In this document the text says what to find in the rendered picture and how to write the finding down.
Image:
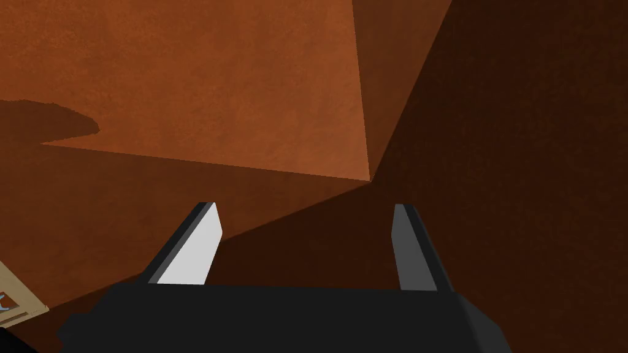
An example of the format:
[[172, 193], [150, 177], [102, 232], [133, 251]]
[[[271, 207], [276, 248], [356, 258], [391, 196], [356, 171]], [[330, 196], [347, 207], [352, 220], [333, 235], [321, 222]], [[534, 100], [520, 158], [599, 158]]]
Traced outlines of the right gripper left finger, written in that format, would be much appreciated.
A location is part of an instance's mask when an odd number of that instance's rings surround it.
[[142, 272], [142, 283], [205, 284], [221, 237], [216, 203], [195, 205]]

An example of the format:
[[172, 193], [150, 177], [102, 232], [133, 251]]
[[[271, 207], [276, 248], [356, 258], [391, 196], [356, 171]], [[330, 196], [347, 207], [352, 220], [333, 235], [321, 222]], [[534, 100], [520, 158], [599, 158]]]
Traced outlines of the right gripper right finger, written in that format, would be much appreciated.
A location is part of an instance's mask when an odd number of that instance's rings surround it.
[[402, 290], [454, 291], [425, 225], [413, 205], [395, 205], [391, 241]]

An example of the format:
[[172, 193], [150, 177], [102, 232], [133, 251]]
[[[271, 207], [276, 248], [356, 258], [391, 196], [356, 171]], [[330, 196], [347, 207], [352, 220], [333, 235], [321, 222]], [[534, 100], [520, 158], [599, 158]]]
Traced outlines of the tan framed wall picture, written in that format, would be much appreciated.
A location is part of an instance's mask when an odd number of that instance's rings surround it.
[[0, 261], [0, 327], [8, 328], [49, 312], [18, 277]]

